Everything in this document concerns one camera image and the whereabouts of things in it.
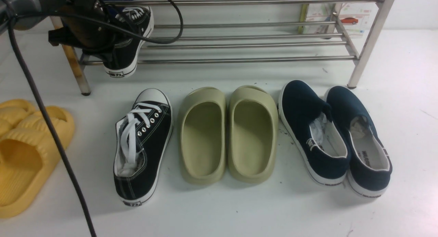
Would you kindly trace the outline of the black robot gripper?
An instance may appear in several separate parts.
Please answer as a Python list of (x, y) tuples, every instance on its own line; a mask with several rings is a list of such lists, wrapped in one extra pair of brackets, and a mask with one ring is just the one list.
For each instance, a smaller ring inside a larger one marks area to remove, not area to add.
[[(62, 14), (79, 15), (131, 31), (129, 25), (117, 22), (103, 0), (67, 0), (57, 10)], [(115, 45), (127, 35), (93, 22), (75, 17), (61, 17), (63, 28), (49, 31), (48, 41), (53, 46), (67, 45), (85, 50), (86, 53), (109, 55)]]

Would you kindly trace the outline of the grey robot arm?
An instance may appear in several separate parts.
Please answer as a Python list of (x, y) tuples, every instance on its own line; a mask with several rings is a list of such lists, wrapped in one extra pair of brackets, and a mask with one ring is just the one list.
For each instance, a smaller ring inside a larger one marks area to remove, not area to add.
[(65, 27), (50, 31), (53, 46), (71, 46), (110, 61), (115, 45), (135, 38), (139, 29), (126, 15), (121, 20), (111, 16), (109, 7), (103, 0), (1, 0), (1, 32), (8, 32), (13, 52), (22, 60), (14, 30), (25, 31), (46, 17), (59, 17)]

